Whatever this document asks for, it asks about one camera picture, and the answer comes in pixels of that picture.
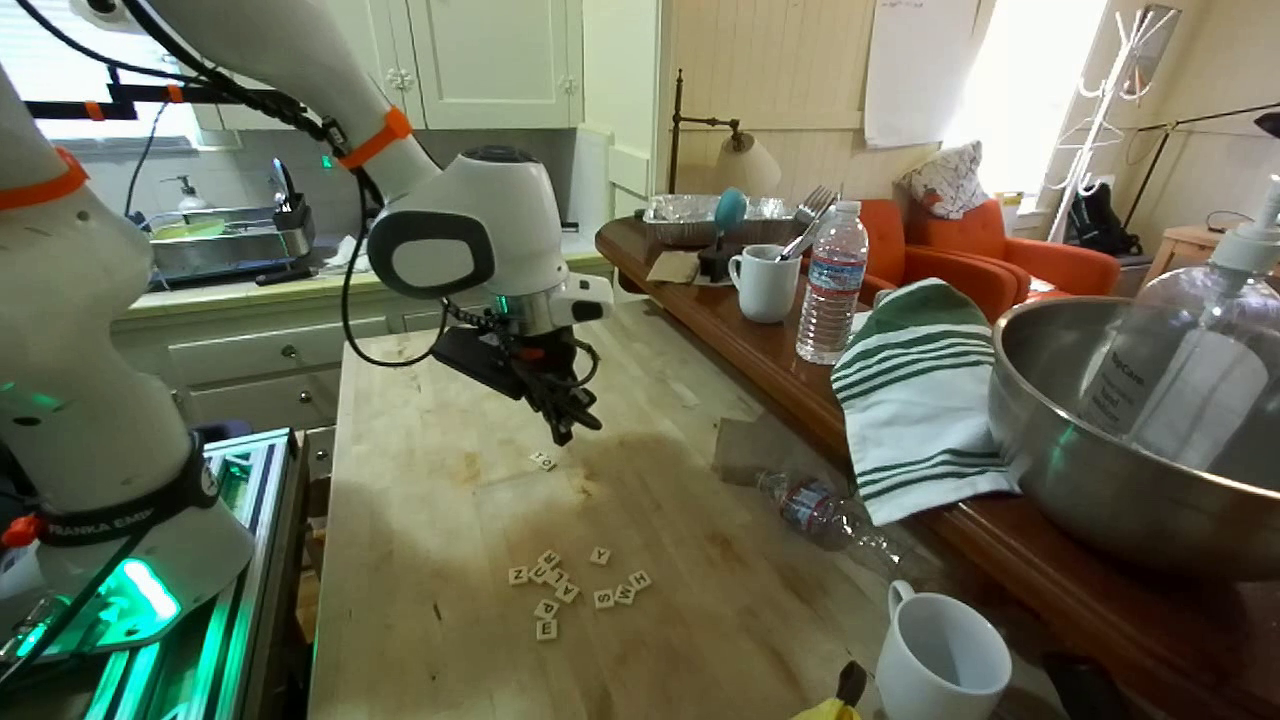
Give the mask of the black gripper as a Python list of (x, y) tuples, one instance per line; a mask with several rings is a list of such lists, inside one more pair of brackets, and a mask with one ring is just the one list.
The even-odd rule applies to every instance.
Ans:
[(574, 356), (581, 339), (568, 327), (513, 334), (509, 327), (453, 324), (432, 339), (432, 361), (544, 410), (554, 442), (571, 439), (571, 424), (602, 428), (595, 391), (574, 374)]

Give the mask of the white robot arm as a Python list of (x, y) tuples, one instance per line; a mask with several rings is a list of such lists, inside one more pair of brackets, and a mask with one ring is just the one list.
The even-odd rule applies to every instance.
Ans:
[[(574, 374), (561, 221), (525, 154), (437, 165), (411, 120), (365, 76), (321, 0), (70, 0), (106, 30), (140, 30), (184, 63), (184, 89), (249, 103), (331, 148), (375, 201), (369, 266), (398, 294), (498, 294), (437, 356), (530, 404), (554, 439), (593, 419)], [(200, 434), (173, 391), (112, 344), (152, 250), (103, 206), (82, 165), (48, 142), (25, 100), (0, 124), (0, 389), (2, 446), (38, 508), (34, 560), (59, 618), (99, 646), (146, 642), (252, 560)]]

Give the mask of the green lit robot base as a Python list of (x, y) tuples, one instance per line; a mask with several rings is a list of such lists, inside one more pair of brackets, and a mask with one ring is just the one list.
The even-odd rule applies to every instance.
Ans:
[(295, 434), (217, 439), (204, 467), (234, 515), (244, 567), (210, 594), (184, 599), (161, 540), (144, 537), (42, 653), (34, 642), (62, 599), (17, 630), (18, 673), (2, 675), (0, 720), (271, 720), (292, 707)]

